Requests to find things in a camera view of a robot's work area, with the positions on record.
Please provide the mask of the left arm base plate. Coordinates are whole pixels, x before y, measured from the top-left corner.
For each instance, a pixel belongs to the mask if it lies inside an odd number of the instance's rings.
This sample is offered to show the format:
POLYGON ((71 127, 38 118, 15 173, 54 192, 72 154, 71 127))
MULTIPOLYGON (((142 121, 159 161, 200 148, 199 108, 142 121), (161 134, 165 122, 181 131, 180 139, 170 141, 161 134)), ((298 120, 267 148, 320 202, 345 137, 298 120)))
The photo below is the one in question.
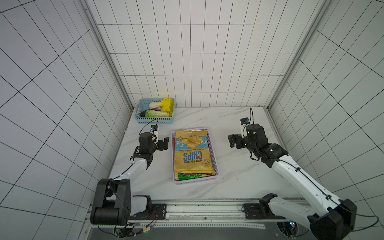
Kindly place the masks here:
POLYGON ((131 201, 130 220, 164 220, 167 213, 165 203, 153 203, 148 195, 134 195, 131 201))

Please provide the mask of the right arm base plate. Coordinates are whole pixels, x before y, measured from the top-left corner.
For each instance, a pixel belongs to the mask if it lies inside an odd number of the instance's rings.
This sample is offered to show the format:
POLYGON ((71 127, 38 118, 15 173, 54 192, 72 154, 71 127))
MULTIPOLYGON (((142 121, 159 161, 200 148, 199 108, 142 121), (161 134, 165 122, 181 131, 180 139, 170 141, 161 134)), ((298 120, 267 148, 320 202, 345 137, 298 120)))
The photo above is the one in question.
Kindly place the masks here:
POLYGON ((284 217, 274 215, 269 207, 276 194, 268 194, 260 199, 258 204, 243 204, 242 212, 246 214, 247 220, 284 220, 284 217))

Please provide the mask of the blue salt chips bag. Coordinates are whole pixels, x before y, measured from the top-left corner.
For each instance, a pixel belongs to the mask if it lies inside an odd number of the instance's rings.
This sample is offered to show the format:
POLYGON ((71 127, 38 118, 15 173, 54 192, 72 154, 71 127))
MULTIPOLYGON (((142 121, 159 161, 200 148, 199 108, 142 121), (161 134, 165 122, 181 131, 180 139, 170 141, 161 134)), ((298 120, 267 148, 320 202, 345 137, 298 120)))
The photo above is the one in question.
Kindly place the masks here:
POLYGON ((215 173, 208 144, 208 130, 176 130, 174 173, 215 173))

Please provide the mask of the green Chuba cassava chips bag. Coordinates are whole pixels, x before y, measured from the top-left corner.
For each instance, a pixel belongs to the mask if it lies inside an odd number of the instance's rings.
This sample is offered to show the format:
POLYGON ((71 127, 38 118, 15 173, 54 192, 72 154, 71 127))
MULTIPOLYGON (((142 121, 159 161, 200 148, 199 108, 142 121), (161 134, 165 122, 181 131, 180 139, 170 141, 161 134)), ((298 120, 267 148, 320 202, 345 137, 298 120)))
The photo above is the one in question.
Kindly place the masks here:
POLYGON ((175 180, 176 181, 186 181, 186 180, 193 180, 193 179, 200 179, 200 178, 207 178, 212 177, 214 174, 191 174, 191 173, 175 173, 175 180))

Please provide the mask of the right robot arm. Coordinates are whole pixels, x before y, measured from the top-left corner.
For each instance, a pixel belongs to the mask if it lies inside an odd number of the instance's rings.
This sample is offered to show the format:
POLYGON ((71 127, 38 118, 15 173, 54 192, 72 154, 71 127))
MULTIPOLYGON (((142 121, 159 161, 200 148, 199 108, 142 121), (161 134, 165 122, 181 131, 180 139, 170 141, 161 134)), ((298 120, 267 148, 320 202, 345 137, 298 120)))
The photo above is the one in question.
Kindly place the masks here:
POLYGON ((289 202, 270 193, 259 200, 263 219, 284 218, 306 227, 318 240, 342 240, 355 229, 357 206, 342 200, 309 176, 278 144, 269 143, 259 124, 243 127, 246 135, 229 135, 230 147, 247 149, 251 160, 261 161, 287 180, 309 207, 289 202))

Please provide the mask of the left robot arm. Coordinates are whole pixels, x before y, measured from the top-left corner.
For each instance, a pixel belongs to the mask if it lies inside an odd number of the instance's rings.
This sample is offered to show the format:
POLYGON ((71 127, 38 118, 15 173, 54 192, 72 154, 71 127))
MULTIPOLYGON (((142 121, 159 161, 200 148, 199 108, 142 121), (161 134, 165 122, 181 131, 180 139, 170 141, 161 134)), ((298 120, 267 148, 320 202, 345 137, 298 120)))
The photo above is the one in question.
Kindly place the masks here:
POLYGON ((115 177, 101 179, 96 188, 90 222, 93 225, 126 226, 130 220, 147 220, 156 217, 148 195, 133 195, 131 187, 153 161, 156 151, 166 151, 170 138, 158 140, 151 132, 139 135, 139 145, 130 157, 129 166, 115 177))

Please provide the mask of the purple plastic basket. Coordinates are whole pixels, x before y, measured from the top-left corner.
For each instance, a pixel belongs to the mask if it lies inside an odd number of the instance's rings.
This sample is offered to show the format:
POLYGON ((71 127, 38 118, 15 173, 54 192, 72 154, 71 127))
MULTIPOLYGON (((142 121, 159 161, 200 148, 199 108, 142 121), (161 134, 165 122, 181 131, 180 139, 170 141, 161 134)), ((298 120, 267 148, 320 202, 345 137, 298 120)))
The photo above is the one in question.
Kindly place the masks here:
POLYGON ((210 152, 211 152, 212 164, 213 164, 213 167, 214 167, 214 170, 215 170, 214 176, 207 177, 207 178, 186 180, 186 181, 176 181, 175 180, 175 173, 174 173, 175 132, 176 131, 171 133, 171 140, 172 140, 172 142, 171 142, 171 144, 172 144, 172 162, 173 162, 173 181, 174 181, 174 183, 177 184, 177 185, 181 185, 181 184, 196 183, 196 182, 202 182, 202 181, 208 181, 208 180, 216 179, 220 175, 220 173, 219 173, 219 168, 218 168, 217 160, 216 160, 216 157, 215 157, 212 141, 211 141, 209 130, 208 130, 208 144, 209 144, 209 149, 210 149, 210 152))

